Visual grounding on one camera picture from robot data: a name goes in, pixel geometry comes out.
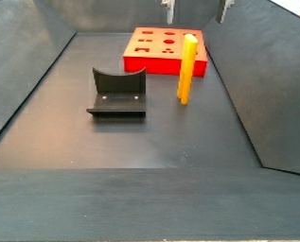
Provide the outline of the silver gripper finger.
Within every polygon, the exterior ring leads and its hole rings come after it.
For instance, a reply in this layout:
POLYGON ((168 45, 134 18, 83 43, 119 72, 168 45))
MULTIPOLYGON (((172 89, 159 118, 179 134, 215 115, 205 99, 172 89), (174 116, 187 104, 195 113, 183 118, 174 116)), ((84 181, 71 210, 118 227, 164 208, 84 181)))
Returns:
POLYGON ((172 23, 172 12, 174 12, 174 0, 160 0, 160 6, 167 12, 167 24, 172 23))
POLYGON ((217 22, 221 24, 223 22, 225 13, 227 9, 234 5, 234 0, 219 0, 217 22))

